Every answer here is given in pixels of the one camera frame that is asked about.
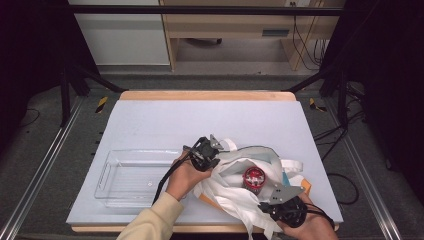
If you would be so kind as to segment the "white tote bag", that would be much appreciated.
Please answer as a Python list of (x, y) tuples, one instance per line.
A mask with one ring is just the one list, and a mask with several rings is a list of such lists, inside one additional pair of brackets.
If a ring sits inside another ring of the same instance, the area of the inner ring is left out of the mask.
[[(217, 157), (220, 162), (214, 167), (212, 175), (197, 184), (193, 193), (202, 201), (240, 220), (249, 236), (253, 235), (256, 227), (263, 229), (267, 238), (280, 231), (278, 221), (258, 208), (260, 202), (269, 204), (277, 185), (299, 186), (304, 193), (311, 190), (311, 184), (301, 175), (303, 163), (282, 159), (269, 147), (237, 148), (231, 140), (225, 139)], [(242, 175), (252, 166), (261, 168), (266, 174), (265, 185), (258, 195), (243, 187)]]

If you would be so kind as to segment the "white cabinet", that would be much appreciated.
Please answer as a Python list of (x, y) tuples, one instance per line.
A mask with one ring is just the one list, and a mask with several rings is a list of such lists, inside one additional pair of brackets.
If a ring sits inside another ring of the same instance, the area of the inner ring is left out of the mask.
[(169, 65), (160, 14), (76, 14), (97, 65)]

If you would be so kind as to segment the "light grey table mat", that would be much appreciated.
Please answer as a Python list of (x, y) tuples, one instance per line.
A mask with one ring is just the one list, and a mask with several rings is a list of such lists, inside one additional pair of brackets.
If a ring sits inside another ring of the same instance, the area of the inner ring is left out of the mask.
[(302, 105), (298, 101), (120, 100), (83, 186), (67, 218), (83, 231), (93, 225), (125, 225), (144, 208), (109, 208), (94, 197), (112, 150), (180, 150), (213, 134), (237, 148), (265, 146), (280, 158), (303, 163), (312, 201), (335, 222), (343, 220), (319, 157)]

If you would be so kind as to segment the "aluminium floor rail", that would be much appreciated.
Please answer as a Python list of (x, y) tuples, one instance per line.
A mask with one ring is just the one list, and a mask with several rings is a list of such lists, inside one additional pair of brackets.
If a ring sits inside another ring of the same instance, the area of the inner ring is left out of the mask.
[(349, 135), (349, 125), (364, 117), (359, 100), (349, 100), (347, 103), (342, 104), (337, 103), (334, 99), (325, 99), (324, 103), (328, 107), (328, 112), (336, 125), (336, 129), (340, 132), (335, 144), (340, 143), (343, 145), (347, 159), (362, 189), (363, 196), (366, 197), (382, 234), (386, 240), (402, 240), (401, 234), (378, 191), (377, 185), (372, 180)]
[(23, 221), (25, 220), (29, 210), (31, 209), (50, 169), (55, 163), (57, 156), (71, 131), (76, 118), (78, 117), (81, 107), (85, 101), (84, 97), (76, 97), (71, 108), (69, 119), (59, 128), (54, 140), (50, 144), (41, 163), (39, 164), (35, 174), (21, 197), (19, 203), (15, 207), (12, 215), (0, 230), (0, 240), (14, 240)]

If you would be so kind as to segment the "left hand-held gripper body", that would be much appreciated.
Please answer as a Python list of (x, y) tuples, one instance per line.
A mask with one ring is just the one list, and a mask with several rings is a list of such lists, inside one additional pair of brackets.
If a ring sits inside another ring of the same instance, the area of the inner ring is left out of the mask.
[(194, 168), (198, 171), (205, 172), (218, 165), (220, 159), (217, 155), (223, 149), (223, 146), (211, 134), (209, 138), (200, 137), (192, 147), (184, 145), (183, 149), (188, 152), (189, 159)]

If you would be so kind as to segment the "black metal stand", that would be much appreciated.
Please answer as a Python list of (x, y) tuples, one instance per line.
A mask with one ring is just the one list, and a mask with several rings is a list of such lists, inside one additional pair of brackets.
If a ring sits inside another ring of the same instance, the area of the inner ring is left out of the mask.
[(331, 96), (335, 90), (338, 90), (337, 120), (341, 126), (346, 129), (348, 126), (346, 109), (348, 78), (344, 71), (340, 70), (335, 65), (330, 65), (319, 70), (316, 74), (308, 77), (306, 80), (286, 89), (286, 92), (297, 93), (301, 89), (321, 79), (324, 80), (324, 83), (319, 90), (322, 97)]
[(78, 96), (87, 96), (90, 93), (90, 88), (86, 83), (86, 79), (91, 79), (115, 93), (123, 93), (125, 91), (124, 88), (119, 87), (101, 77), (99, 73), (89, 71), (82, 66), (73, 65), (64, 67), (61, 72), (60, 79), (62, 104), (61, 127), (64, 127), (67, 124), (71, 115), (69, 86), (73, 87)]

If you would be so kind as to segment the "person's left hand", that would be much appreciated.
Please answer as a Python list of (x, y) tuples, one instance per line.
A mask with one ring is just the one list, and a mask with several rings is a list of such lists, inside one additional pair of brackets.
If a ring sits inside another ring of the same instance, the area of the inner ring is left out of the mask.
[(196, 184), (211, 176), (212, 170), (198, 171), (190, 160), (184, 160), (170, 175), (165, 192), (180, 201)]

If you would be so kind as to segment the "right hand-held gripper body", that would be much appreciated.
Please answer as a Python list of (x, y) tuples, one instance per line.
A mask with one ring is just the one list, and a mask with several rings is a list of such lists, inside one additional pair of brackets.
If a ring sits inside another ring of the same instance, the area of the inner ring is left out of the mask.
[(291, 228), (300, 227), (306, 219), (306, 204), (299, 194), (299, 186), (277, 185), (269, 199), (269, 214), (274, 221), (281, 221)]

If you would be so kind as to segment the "black horizontal frame bar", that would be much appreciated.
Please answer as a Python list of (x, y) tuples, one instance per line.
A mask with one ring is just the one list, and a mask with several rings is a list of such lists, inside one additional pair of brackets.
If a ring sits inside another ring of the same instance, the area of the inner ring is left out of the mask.
[(343, 8), (248, 6), (69, 5), (68, 8), (80, 14), (340, 16), (345, 12)]

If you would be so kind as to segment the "person's right hand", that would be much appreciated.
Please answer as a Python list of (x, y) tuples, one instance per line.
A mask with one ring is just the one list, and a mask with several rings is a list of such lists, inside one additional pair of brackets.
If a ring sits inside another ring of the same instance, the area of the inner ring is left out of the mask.
[(285, 235), (296, 240), (339, 240), (329, 221), (320, 215), (308, 213), (304, 223), (297, 228), (278, 221), (278, 226)]

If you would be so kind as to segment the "yellow black tape strip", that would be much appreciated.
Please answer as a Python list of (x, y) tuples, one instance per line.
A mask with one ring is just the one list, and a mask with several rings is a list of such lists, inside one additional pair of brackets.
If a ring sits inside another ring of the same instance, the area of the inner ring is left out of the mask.
[(99, 100), (99, 103), (97, 105), (97, 108), (95, 110), (95, 113), (101, 113), (102, 112), (102, 110), (104, 109), (104, 106), (105, 106), (107, 100), (108, 100), (108, 97), (107, 96), (104, 96), (104, 97), (102, 97)]
[(317, 111), (320, 111), (320, 112), (327, 112), (327, 108), (322, 107), (322, 106), (318, 106), (313, 98), (309, 99), (309, 106), (313, 110), (317, 110)]

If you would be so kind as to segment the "dark curtain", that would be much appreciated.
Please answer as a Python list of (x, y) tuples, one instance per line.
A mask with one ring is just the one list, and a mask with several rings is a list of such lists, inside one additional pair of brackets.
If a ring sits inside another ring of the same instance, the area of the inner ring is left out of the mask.
[(364, 87), (382, 150), (424, 205), (424, 0), (346, 0), (324, 63)]
[(69, 0), (0, 0), (0, 151), (11, 142), (29, 100), (60, 84), (62, 56), (38, 24), (39, 16), (69, 60), (98, 72), (75, 15), (52, 9), (68, 5)]

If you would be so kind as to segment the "red can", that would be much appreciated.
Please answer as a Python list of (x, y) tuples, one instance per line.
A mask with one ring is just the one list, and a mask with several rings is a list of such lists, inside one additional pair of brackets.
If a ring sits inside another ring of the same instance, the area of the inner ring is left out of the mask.
[(243, 187), (255, 195), (258, 195), (266, 182), (265, 172), (256, 166), (249, 167), (244, 174), (243, 178)]

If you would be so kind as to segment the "clear plastic tray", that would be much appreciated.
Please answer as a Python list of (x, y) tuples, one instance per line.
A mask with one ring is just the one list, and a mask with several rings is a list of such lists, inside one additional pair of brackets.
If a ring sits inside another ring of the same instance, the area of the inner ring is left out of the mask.
[(157, 187), (180, 150), (112, 150), (94, 197), (109, 208), (150, 207)]

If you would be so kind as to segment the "wooden desk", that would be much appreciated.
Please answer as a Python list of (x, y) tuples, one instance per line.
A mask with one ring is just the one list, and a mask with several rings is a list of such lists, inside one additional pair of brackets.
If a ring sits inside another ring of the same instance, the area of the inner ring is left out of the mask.
[[(162, 6), (342, 8), (346, 0), (159, 0)], [(331, 38), (336, 16), (165, 14), (167, 37), (178, 39), (276, 38), (293, 70), (307, 58), (312, 40)]]

